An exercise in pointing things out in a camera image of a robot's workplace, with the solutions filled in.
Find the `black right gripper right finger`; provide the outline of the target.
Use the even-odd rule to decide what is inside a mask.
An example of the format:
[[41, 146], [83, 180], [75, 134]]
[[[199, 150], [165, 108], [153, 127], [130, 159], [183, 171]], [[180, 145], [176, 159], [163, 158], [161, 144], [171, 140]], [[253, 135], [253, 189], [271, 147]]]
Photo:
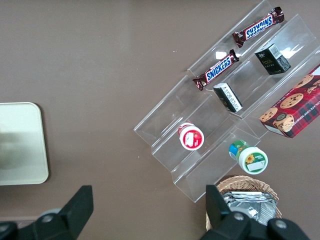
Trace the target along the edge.
[[206, 186], [206, 212], [212, 225], [202, 240], [308, 240], [293, 221], [270, 219], [262, 225], [244, 213], [231, 211], [215, 185]]

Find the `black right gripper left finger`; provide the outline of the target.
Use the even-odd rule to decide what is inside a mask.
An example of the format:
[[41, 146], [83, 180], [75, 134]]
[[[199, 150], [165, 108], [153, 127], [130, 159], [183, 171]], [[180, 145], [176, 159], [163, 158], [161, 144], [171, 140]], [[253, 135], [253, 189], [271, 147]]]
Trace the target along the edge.
[[48, 213], [18, 230], [18, 240], [76, 240], [94, 210], [93, 188], [83, 185], [58, 213]]

